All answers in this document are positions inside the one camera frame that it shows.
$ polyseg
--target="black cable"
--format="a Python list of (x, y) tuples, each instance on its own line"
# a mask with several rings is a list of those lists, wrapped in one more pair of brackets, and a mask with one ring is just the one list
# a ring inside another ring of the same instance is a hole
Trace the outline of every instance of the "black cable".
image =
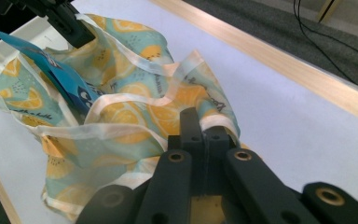
[[(296, 18), (297, 18), (298, 20), (300, 20), (300, 18), (299, 18), (299, 8), (298, 8), (298, 16), (297, 16), (297, 14), (296, 14), (296, 10), (295, 10), (295, 15), (296, 15)], [(302, 26), (304, 26), (304, 27), (305, 27), (307, 30), (309, 30), (310, 32), (315, 33), (315, 34), (317, 34), (317, 35), (322, 35), (322, 36), (324, 36), (324, 37), (327, 37), (327, 38), (330, 38), (330, 39), (332, 39), (332, 40), (334, 40), (334, 41), (337, 41), (338, 43), (340, 43), (340, 44), (344, 45), (345, 47), (347, 47), (347, 48), (349, 48), (349, 49), (352, 49), (352, 50), (354, 50), (354, 51), (356, 51), (356, 52), (358, 53), (358, 49), (354, 48), (353, 46), (351, 46), (351, 45), (349, 45), (349, 44), (347, 44), (347, 43), (345, 43), (345, 42), (343, 42), (343, 41), (341, 41), (341, 40), (339, 40), (339, 39), (337, 39), (337, 38), (335, 38), (335, 37), (333, 37), (333, 36), (331, 36), (331, 35), (326, 35), (326, 34), (323, 34), (323, 33), (318, 32), (318, 31), (315, 31), (315, 30), (309, 28), (309, 26), (307, 26), (306, 24), (304, 24), (302, 21), (300, 21), (300, 22), (301, 22)]]
[(322, 55), (323, 55), (333, 66), (335, 66), (335, 68), (338, 70), (338, 72), (340, 72), (348, 81), (350, 81), (351, 83), (357, 85), (357, 83), (355, 83), (354, 80), (351, 79), (347, 74), (345, 74), (345, 72), (342, 71), (342, 70), (333, 62), (333, 60), (332, 60), (313, 40), (311, 40), (311, 39), (307, 36), (307, 34), (304, 32), (303, 23), (302, 23), (302, 21), (301, 21), (301, 19), (300, 19), (300, 5), (301, 5), (301, 0), (298, 0), (298, 5), (297, 5), (298, 15), (297, 15), (297, 12), (296, 12), (296, 0), (295, 0), (294, 3), (293, 3), (293, 10), (294, 10), (294, 12), (295, 12), (295, 16), (296, 16), (297, 21), (298, 21), (298, 24), (299, 24), (299, 26), (300, 26), (301, 33), (309, 40), (309, 42), (310, 42), (317, 50), (319, 50), (319, 51), (322, 53)]

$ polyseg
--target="wooden table edge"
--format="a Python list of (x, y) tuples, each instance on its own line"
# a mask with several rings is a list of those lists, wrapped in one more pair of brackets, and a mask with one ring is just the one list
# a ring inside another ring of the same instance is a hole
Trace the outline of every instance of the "wooden table edge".
[(150, 0), (358, 118), (358, 90), (182, 0)]
[(5, 212), (7, 213), (7, 217), (10, 220), (10, 223), (17, 224), (21, 223), (20, 217), (16, 212), (13, 204), (11, 203), (10, 199), (8, 198), (7, 192), (5, 191), (4, 186), (0, 180), (0, 202), (3, 205)]

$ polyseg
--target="patterned fabric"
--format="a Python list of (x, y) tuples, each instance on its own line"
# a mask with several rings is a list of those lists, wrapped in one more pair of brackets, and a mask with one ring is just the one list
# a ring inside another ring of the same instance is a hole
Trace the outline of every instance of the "patterned fabric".
[(76, 220), (101, 187), (145, 182), (168, 135), (179, 134), (186, 108), (196, 107), (202, 130), (224, 126), (238, 143), (229, 102), (196, 51), (175, 63), (164, 36), (150, 27), (97, 15), (78, 18), (96, 38), (80, 49), (45, 52), (105, 93), (85, 119), (74, 119), (32, 60), (20, 56), (0, 76), (0, 105), (41, 139), (48, 155), (42, 194), (48, 207)]

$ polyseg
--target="white table surface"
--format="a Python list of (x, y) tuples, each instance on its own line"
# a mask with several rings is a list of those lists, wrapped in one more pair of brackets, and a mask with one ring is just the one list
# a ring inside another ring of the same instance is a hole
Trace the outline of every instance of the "white table surface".
[[(241, 141), (287, 186), (323, 181), (358, 199), (358, 118), (259, 61), (147, 0), (76, 0), (82, 13), (138, 21), (160, 31), (176, 61), (197, 49), (219, 79)], [(33, 136), (0, 111), (0, 182), (22, 223), (66, 223), (40, 194), (47, 156)]]

